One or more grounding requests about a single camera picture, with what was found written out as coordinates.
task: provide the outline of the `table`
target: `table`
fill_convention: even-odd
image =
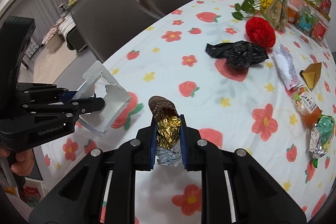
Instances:
[[[80,125],[72,135],[43,145],[50,172],[60,180],[92,148],[118,148],[149,126],[148,100],[171,100],[187,125],[219,148],[245,148],[305,211],[309,220],[329,194],[336,175],[336,141],[318,169],[307,151],[310,131],[286,94],[272,55],[239,75],[225,60],[210,58],[207,43],[247,40],[245,21],[231,16],[242,0],[194,0],[148,27],[105,63],[130,92],[128,115],[118,118],[100,138]],[[294,26],[276,32],[294,58],[297,71],[323,62],[313,98],[324,114],[336,118],[335,63],[327,46],[320,47]],[[158,166],[138,172],[135,216],[140,224],[200,223],[201,174],[178,167]]]

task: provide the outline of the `black plastic bag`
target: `black plastic bag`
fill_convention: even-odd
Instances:
[[[207,44],[205,52],[212,58],[226,58],[226,63],[234,69],[246,69],[268,59],[263,47],[247,41]]]

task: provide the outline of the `human hand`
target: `human hand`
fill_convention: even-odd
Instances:
[[[0,144],[0,157],[8,157],[9,150]],[[17,162],[15,162],[11,167],[11,171],[18,176],[27,176],[31,173],[34,160],[33,160],[33,151],[31,149],[16,153],[15,156]]]

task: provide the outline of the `white foam block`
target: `white foam block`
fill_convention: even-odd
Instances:
[[[100,137],[106,133],[107,129],[131,100],[127,91],[119,85],[118,81],[100,61],[96,61],[84,73],[83,78],[85,79],[85,83],[72,100],[92,97],[95,94],[95,83],[102,77],[107,82],[105,85],[106,95],[104,97],[105,107],[101,111],[82,114],[78,120],[82,126]]]

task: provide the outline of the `curtain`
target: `curtain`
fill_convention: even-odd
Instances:
[[[68,0],[22,0],[11,12],[11,16],[34,18],[36,29],[32,38],[41,44],[50,28],[60,19],[60,3]]]

